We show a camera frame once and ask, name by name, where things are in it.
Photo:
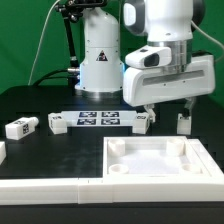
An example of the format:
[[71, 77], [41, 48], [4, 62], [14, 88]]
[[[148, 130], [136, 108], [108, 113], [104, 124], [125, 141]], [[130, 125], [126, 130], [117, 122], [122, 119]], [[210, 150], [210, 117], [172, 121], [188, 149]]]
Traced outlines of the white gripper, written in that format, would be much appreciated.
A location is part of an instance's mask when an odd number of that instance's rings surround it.
[[176, 74], [166, 74], [162, 68], [128, 68], [123, 79], [124, 101], [133, 107], [145, 105], [152, 123], [156, 121], [153, 104], [187, 98], [183, 109], [183, 116], [187, 118], [192, 114], [195, 96], [210, 94], [214, 89], [212, 55], [193, 57], [186, 70]]

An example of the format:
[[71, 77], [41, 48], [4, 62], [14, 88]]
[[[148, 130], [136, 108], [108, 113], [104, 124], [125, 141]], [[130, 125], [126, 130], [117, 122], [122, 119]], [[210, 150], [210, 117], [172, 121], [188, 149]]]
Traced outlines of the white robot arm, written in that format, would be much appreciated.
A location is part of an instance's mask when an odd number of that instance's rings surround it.
[[119, 91], [124, 101], [150, 112], [159, 102], [186, 99], [183, 118], [195, 98], [215, 88], [214, 57], [192, 54], [193, 17], [202, 0], [125, 0], [129, 32], [145, 35], [147, 44], [125, 57], [118, 52], [118, 23], [100, 7], [84, 7], [85, 58], [76, 89], [91, 98]]

